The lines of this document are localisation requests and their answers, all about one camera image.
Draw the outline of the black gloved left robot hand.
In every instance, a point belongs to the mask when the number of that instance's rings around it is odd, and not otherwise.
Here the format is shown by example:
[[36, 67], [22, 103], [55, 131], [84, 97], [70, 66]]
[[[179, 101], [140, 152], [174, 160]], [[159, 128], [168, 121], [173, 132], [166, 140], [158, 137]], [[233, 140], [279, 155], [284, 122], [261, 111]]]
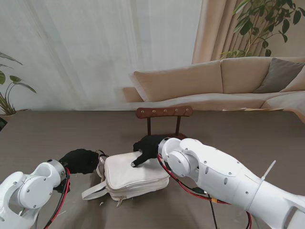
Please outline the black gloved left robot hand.
[[99, 154], [91, 150], [76, 149], [68, 152], [59, 162], [69, 170], [71, 174], [93, 173], [99, 163]]

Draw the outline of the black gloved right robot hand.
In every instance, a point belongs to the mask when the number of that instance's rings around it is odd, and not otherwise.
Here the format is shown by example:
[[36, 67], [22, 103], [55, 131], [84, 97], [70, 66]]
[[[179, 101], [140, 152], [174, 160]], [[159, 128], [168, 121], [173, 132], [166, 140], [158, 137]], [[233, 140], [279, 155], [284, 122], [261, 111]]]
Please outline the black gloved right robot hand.
[[142, 154], [131, 163], [131, 166], [137, 167], [149, 159], [156, 158], [160, 142], [167, 137], [167, 135], [146, 135], [140, 141], [134, 143], [134, 152], [139, 151]]

